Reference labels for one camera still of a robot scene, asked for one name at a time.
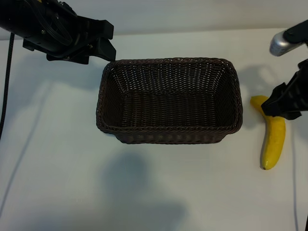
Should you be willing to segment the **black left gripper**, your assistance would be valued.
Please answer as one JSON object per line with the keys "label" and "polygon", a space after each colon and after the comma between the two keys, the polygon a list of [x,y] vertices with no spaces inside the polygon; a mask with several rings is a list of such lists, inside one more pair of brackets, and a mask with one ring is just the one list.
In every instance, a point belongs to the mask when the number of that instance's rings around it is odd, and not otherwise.
{"label": "black left gripper", "polygon": [[112,38],[113,25],[107,20],[55,15],[51,17],[49,28],[41,30],[38,36],[25,38],[23,47],[45,53],[48,61],[88,64],[90,56],[116,59],[116,50],[108,40]]}

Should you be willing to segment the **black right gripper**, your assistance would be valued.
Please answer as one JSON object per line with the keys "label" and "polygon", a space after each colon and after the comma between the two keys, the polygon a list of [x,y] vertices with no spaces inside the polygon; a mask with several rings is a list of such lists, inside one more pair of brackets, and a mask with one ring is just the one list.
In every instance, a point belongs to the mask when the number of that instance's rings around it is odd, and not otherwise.
{"label": "black right gripper", "polygon": [[[295,120],[302,115],[300,111],[308,110],[308,61],[300,62],[298,68],[288,84],[283,82],[275,87],[273,95],[262,103],[266,116]],[[291,99],[278,96],[290,96]]]}

